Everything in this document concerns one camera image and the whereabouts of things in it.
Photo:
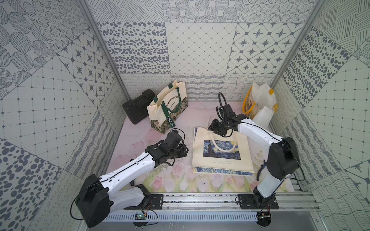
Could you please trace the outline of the starry night canvas tote bag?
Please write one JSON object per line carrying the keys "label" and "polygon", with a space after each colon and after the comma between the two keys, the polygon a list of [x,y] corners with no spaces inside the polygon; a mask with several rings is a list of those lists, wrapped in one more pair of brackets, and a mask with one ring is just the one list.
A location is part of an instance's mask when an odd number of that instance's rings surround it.
{"label": "starry night canvas tote bag", "polygon": [[247,136],[233,132],[225,138],[205,128],[195,128],[192,171],[251,176],[255,170]]}

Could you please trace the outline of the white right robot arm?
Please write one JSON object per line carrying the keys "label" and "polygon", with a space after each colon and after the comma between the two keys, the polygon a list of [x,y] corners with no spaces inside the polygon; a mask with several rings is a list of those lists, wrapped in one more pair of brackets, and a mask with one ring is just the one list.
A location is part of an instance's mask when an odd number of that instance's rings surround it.
{"label": "white right robot arm", "polygon": [[259,170],[267,170],[267,174],[253,191],[254,203],[261,208],[288,176],[300,168],[296,143],[290,137],[282,138],[268,132],[245,114],[236,115],[229,104],[217,106],[216,114],[218,118],[212,121],[208,130],[221,136],[226,136],[228,130],[232,130],[233,134],[242,133],[268,151],[267,160]]}

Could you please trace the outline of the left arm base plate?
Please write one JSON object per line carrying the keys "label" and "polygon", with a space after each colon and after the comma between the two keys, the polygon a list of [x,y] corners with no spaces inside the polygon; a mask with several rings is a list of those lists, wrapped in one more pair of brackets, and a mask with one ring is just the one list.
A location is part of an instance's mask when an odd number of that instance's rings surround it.
{"label": "left arm base plate", "polygon": [[161,210],[163,206],[163,194],[146,195],[138,206],[126,207],[124,210]]}

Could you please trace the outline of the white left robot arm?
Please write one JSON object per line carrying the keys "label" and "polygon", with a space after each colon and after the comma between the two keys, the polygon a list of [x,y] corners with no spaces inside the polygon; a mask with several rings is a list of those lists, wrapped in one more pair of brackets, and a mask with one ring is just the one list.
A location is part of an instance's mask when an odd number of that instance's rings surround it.
{"label": "white left robot arm", "polygon": [[173,166],[175,160],[184,158],[188,148],[184,142],[185,133],[172,129],[164,140],[148,146],[137,158],[119,169],[102,175],[86,178],[79,194],[72,204],[76,205],[88,228],[101,223],[111,212],[118,210],[140,210],[146,217],[150,211],[162,209],[163,195],[152,194],[143,184],[133,185],[139,176],[152,172],[161,165]]}

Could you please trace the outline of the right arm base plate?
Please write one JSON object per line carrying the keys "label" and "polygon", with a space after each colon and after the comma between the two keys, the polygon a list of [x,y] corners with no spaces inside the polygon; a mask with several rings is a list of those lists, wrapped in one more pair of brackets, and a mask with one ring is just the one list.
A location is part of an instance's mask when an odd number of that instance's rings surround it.
{"label": "right arm base plate", "polygon": [[269,198],[260,198],[257,195],[251,193],[238,194],[235,198],[235,201],[238,205],[240,205],[241,209],[279,209],[275,194],[273,194]]}

